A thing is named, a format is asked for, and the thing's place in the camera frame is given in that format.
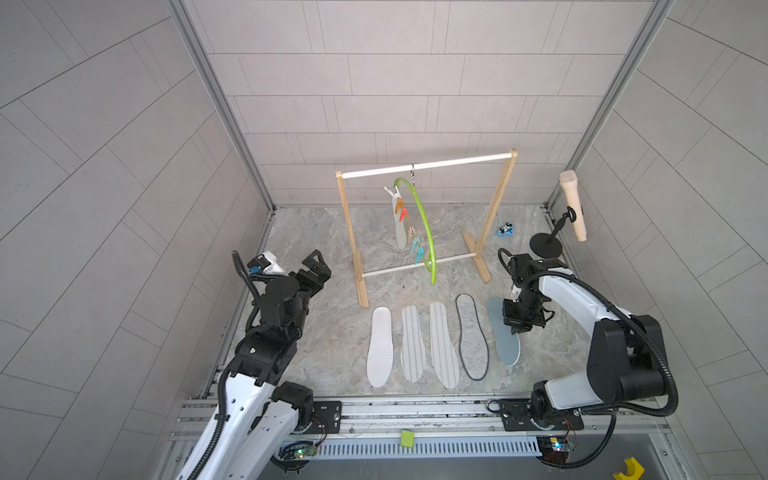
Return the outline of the grey blue insole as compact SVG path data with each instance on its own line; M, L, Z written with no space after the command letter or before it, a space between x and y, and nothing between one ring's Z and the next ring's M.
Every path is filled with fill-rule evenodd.
M512 367L520 358L520 339L516 333L512 332L512 328L504 323L503 299L490 297L485 306L500 361L504 365Z

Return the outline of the dark grey felt insole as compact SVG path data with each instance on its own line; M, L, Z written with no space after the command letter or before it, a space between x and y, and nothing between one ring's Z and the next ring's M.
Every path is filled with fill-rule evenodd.
M455 305L459 318L461 363L472 381L481 381L489 369L490 353L476 303L471 295L462 293L456 297Z

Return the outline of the wooden clothes rack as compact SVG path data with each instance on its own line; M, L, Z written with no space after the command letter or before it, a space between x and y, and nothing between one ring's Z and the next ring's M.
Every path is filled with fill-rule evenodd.
M393 183L393 188L395 189L395 191L391 192L390 190L387 190L387 192L390 193L393 198L395 198L396 193L399 192L399 187L401 185L404 185L409 189L414 201L416 202L416 206L418 208L419 214L422 219L422 223L424 225L425 234L427 238L427 245L429 248L429 254L423 257L423 261L412 263L409 265L402 265L402 266L385 268L380 270L373 270L373 271L364 270L362 254L356 244L348 198L345 190L346 180L367 178L367 177L374 177L374 176L381 176L381 175L391 175L391 174L402 173L402 172L415 173L416 171L419 171L419 170L431 170L431 169L454 167L454 166L461 166L461 165L488 163L488 162L500 161L500 160L504 160L505 163L498 177L498 181L489 205L489 210L487 212L486 219L485 219L480 236L478 238L475 238L470 232L464 231L462 233L462 237L468 248L467 253L450 256L450 257L444 257L444 258L438 258L436 256L434 237L431 231L431 227L429 225L429 220L426 215L424 205L421 202L418 192L416 190L414 180L408 181L402 177L398 177ZM335 173L335 178L336 178L338 189L339 189L344 218L345 218L346 227L348 231L349 242L352 250L355 286L356 286L359 305L363 308L370 307L370 303L368 299L368 291L367 291L367 286L365 282L366 278L387 274L387 273L394 273L397 271L409 270L409 269L417 268L419 266L424 266L427 269L427 271L430 273L430 284L435 285L437 280L437 266L440 263L453 262L453 261L457 261L464 258L473 259L474 265L478 270L481 280L483 281L484 284L488 284L491 281L492 276L487 266L487 263L483 257L484 247L489 238L491 228L493 227L493 224L494 224L495 216L502 203L504 193L511 179L512 172L513 172L514 166L517 163L517 160L518 160L518 151L516 149L512 149L508 153L500 153L500 154L493 154L493 155L433 161L433 162L423 162L423 163L416 163L416 164L411 163L407 165L399 165L399 166L393 166L393 167L359 170L359 171L351 171L351 172L337 171Z

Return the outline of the white striped insole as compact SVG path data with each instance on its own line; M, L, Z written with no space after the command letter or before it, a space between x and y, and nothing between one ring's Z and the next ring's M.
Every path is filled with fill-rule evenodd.
M429 305L429 313L433 368L441 384L453 389L459 384L460 369L449 335L446 307L443 303L433 302Z
M403 308L401 364L405 379L417 383L424 373L426 350L421 335L418 309L414 305Z

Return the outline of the white textured foam insole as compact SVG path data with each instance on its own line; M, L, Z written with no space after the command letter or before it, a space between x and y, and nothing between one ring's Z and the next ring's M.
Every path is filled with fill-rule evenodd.
M366 373L370 385L385 385L393 367L392 315L387 307L377 307L371 319Z

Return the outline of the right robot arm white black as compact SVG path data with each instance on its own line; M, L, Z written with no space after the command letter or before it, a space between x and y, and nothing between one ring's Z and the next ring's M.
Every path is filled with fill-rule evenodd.
M518 423L553 429L569 414L626 409L653 417L676 412L680 395L671 372L663 332L650 315L634 315L576 277L558 259L535 260L501 248L499 261L519 292L498 308L513 334L545 327L557 303L590 336L585 367L559 379L537 382L527 401L510 413Z

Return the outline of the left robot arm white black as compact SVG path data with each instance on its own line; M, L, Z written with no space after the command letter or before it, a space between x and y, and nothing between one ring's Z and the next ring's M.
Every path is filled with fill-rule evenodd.
M232 253L235 271L253 296L245 336L217 381L217 407L179 474L182 479L255 479L272 464L299 473L323 444L289 442L312 425L327 435L313 412L311 388L282 376L298 350L310 299L331 278L319 250L297 271L285 272L265 251L244 263Z

